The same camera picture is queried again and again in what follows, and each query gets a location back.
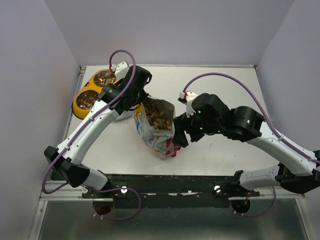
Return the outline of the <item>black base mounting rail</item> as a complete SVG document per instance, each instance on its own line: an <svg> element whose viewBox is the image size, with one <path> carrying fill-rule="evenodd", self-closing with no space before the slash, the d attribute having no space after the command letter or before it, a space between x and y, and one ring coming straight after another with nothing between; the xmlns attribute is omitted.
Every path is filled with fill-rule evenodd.
<svg viewBox="0 0 320 240"><path fill-rule="evenodd" d="M108 192L89 189L82 194L98 206L117 209L227 208L229 199L244 200L260 194L239 186L234 176L110 174L104 187Z"/></svg>

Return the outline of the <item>yellow double pet bowl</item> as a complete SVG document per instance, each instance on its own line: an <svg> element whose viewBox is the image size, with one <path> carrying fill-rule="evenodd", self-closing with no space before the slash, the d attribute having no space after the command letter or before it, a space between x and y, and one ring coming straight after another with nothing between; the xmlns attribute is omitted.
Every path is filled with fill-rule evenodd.
<svg viewBox="0 0 320 240"><path fill-rule="evenodd" d="M96 72L76 94L71 110L79 119L83 120L94 106L103 87L117 81L115 74L109 69Z"/></svg>

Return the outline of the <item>pet food kibble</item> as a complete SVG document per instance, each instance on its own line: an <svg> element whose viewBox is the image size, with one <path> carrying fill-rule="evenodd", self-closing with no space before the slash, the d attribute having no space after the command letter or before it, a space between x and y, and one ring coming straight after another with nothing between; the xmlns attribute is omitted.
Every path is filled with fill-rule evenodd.
<svg viewBox="0 0 320 240"><path fill-rule="evenodd" d="M171 130L172 121L169 119L169 112L160 109L160 107L147 98L140 107L135 110L137 113L142 112L145 115L149 125L155 130Z"/></svg>

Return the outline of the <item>aluminium frame rail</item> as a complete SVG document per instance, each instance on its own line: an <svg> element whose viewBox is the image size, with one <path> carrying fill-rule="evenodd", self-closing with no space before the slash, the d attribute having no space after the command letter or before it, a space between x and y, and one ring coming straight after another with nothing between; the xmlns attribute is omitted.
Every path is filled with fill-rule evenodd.
<svg viewBox="0 0 320 240"><path fill-rule="evenodd" d="M92 201L92 198L84 198L82 189L82 186L73 188L67 184L51 194L41 192L39 200L49 202Z"/></svg>

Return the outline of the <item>metal food scoop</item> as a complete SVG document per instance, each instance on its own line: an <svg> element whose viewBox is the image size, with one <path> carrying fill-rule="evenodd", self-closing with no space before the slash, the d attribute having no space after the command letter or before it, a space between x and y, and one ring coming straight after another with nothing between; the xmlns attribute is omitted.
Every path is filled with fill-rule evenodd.
<svg viewBox="0 0 320 240"><path fill-rule="evenodd" d="M120 122L127 120L133 116L132 111L124 111L121 115L119 115L113 122Z"/></svg>

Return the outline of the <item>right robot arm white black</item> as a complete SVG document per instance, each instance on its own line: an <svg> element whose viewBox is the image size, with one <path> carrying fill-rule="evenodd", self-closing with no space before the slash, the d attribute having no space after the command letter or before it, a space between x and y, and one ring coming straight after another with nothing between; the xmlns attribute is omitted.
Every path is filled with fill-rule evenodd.
<svg viewBox="0 0 320 240"><path fill-rule="evenodd" d="M236 171L230 183L234 195L265 187L305 194L320 186L319 151L306 150L286 139L256 110L247 106L229 109L217 95L208 93L181 92L178 101L186 106L186 111L173 120L174 144L185 148L204 136L223 135L252 145L278 161L269 168Z"/></svg>

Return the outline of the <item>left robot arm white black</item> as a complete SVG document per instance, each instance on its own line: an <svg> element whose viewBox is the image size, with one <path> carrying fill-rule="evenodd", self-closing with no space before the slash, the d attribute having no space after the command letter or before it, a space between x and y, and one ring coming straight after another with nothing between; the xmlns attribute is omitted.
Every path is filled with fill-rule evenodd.
<svg viewBox="0 0 320 240"><path fill-rule="evenodd" d="M83 165L82 161L108 125L146 98L144 87L151 79L152 74L148 70L131 66L124 78L104 86L78 127L57 147L48 146L44 150L49 169L73 188L86 186L93 188L99 197L107 197L111 191L108 177L99 170Z"/></svg>

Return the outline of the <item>pet food bag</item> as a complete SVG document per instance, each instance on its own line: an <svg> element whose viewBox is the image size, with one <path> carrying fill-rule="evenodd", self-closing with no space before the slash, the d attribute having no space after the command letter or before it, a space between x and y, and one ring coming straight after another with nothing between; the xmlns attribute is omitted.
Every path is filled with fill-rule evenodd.
<svg viewBox="0 0 320 240"><path fill-rule="evenodd" d="M181 147L173 143L175 106L167 100L147 96L134 107L135 127L141 140L160 159L174 158Z"/></svg>

